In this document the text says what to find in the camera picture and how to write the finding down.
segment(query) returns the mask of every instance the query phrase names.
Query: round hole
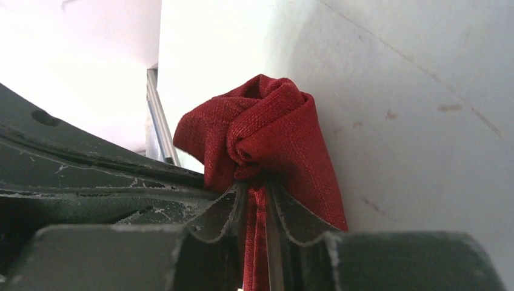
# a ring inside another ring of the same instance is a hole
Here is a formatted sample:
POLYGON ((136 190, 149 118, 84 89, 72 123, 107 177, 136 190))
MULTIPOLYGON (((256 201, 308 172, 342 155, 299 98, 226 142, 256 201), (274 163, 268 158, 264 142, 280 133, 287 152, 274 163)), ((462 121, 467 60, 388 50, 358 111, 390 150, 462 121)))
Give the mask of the round hole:
POLYGON ((35 121, 41 123, 42 125, 55 127, 61 123, 61 120, 59 118, 55 118, 52 115, 49 115, 44 110, 32 111, 30 115, 32 115, 32 118, 35 121))

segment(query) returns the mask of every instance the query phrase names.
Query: folded red cloth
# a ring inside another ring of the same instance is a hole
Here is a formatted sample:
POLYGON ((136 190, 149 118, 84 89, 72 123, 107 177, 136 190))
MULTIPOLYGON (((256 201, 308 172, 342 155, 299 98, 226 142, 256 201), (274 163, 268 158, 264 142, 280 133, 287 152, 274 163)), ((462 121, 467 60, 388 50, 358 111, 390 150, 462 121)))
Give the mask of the folded red cloth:
POLYGON ((184 115, 173 143, 205 165, 204 184, 224 192, 249 181, 245 290, 268 290, 261 170, 319 217, 347 230, 341 193, 311 95, 289 79, 259 75, 184 115))

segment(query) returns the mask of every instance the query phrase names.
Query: silver metal bar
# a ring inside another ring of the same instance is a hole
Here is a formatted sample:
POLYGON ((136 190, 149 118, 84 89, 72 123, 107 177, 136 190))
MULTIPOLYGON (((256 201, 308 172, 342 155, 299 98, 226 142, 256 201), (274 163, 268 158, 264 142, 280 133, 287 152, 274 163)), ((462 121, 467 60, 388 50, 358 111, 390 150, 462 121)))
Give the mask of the silver metal bar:
POLYGON ((180 161, 175 147, 173 146, 173 138, 166 121, 166 116, 162 109, 159 93, 157 92, 157 74, 155 69, 147 70, 147 100, 152 116, 152 123, 157 134, 159 147, 165 161, 172 162, 175 166, 180 167, 180 161))

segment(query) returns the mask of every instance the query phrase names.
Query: cloth fold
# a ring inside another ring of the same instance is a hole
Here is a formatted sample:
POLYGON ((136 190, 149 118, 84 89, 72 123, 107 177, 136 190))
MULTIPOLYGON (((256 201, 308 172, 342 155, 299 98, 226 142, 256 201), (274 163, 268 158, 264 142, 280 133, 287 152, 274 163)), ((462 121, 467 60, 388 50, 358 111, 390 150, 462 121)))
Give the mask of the cloth fold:
POLYGON ((289 79, 258 75, 180 120, 173 143, 205 165, 204 185, 225 192, 249 182, 245 290, 268 290, 262 171, 313 213, 347 231, 341 193, 314 99, 289 79))

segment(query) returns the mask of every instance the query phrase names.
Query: white wall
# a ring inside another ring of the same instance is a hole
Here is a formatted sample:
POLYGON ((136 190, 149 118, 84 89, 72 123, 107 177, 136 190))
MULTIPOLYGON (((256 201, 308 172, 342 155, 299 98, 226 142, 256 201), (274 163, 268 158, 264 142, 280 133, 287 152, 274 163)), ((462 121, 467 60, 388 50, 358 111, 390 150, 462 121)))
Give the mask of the white wall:
POLYGON ((145 147, 160 0, 0 0, 0 82, 81 129, 145 147))
POLYGON ((258 73, 293 79, 316 99, 351 230, 469 232, 514 290, 513 7, 164 0, 158 89, 175 128, 258 73))

